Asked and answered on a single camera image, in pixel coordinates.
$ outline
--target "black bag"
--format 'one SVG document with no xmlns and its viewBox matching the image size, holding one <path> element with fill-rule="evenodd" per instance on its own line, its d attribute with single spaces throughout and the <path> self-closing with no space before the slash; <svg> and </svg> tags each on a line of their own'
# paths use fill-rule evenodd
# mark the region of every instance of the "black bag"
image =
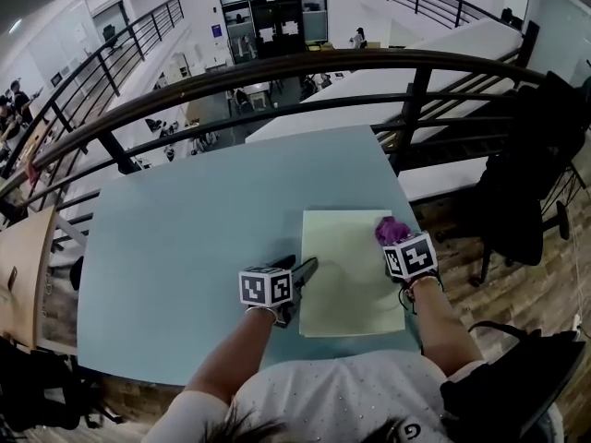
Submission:
<svg viewBox="0 0 591 443">
<path fill-rule="evenodd" d="M 548 441 L 540 417 L 580 365 L 585 343 L 574 341 L 574 331 L 542 337 L 539 329 L 528 334 L 491 321 L 474 327 L 499 329 L 519 342 L 460 382 L 441 385 L 448 435 L 456 443 Z"/>
</svg>

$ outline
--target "wooden floor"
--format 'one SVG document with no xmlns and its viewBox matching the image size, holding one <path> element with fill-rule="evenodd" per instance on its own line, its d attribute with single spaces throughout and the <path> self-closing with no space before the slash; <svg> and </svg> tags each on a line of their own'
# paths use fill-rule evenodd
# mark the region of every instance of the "wooden floor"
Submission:
<svg viewBox="0 0 591 443">
<path fill-rule="evenodd" d="M 456 202 L 457 199 L 447 198 L 415 206 L 414 210 L 421 226 L 435 233 L 455 224 Z M 591 332 L 591 198 L 586 192 L 577 195 L 569 212 L 573 225 L 569 241 L 562 240 L 556 229 L 547 232 L 543 260 L 535 267 L 516 264 L 507 268 L 501 257 L 493 256 L 489 281 L 479 289 L 467 282 L 480 269 L 479 241 L 457 239 L 436 244 L 446 294 L 466 326 L 489 319 L 527 330 L 541 328 L 548 335 L 570 329 L 580 307 L 584 327 Z M 52 311 L 52 305 L 46 301 L 49 317 L 62 320 L 75 316 L 63 311 L 65 304 L 75 306 L 75 300 L 60 298 L 56 303 L 60 313 Z M 71 340 L 75 326 L 58 326 L 60 320 L 44 329 L 54 328 L 54 339 L 60 334 L 56 330 L 61 329 Z M 479 330 L 474 336 L 488 359 L 513 345 L 513 339 L 496 331 Z M 105 377 L 103 384 L 106 403 L 130 423 L 108 425 L 101 431 L 90 431 L 83 423 L 73 432 L 46 430 L 41 441 L 139 441 L 180 391 L 177 387 L 119 377 Z M 558 398 L 558 405 L 567 435 L 580 436 L 591 426 L 591 347 L 587 347 L 585 359 Z M 30 436 L 39 439 L 39 431 L 30 432 Z"/>
</svg>

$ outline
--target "yellow paper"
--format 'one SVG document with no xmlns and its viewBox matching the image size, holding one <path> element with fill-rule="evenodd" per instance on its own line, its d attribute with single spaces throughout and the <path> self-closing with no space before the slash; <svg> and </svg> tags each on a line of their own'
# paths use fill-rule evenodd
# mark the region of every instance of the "yellow paper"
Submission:
<svg viewBox="0 0 591 443">
<path fill-rule="evenodd" d="M 302 291 L 300 334 L 358 336 L 404 329 L 400 287 L 385 275 L 375 228 L 390 210 L 305 211 L 302 258 L 319 268 Z"/>
</svg>

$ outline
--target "light blue table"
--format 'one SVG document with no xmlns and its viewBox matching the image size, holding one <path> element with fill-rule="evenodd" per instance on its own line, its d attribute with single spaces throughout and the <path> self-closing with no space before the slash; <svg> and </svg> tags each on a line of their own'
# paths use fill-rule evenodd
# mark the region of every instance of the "light blue table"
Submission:
<svg viewBox="0 0 591 443">
<path fill-rule="evenodd" d="M 78 359 L 116 376 L 184 385 L 241 319 L 238 272 L 301 253 L 304 210 L 392 209 L 417 228 L 367 126 L 270 139 L 175 161 L 103 188 L 78 300 Z M 310 339 L 275 329 L 264 365 L 376 349 L 408 331 Z"/>
</svg>

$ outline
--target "white t-shirt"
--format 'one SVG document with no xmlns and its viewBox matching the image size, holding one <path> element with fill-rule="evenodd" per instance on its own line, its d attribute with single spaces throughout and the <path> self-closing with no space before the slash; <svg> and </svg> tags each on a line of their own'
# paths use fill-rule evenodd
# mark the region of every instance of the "white t-shirt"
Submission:
<svg viewBox="0 0 591 443">
<path fill-rule="evenodd" d="M 459 380 L 484 363 L 465 366 Z M 290 441 L 360 441 L 389 418 L 404 419 L 402 441 L 449 442 L 440 422 L 440 385 L 447 377 L 417 353 L 379 351 L 349 358 L 271 366 L 235 395 L 238 414 L 253 425 L 276 419 Z M 181 393 L 145 436 L 145 443 L 198 443 L 204 426 L 224 421 L 228 406 L 197 391 Z"/>
</svg>

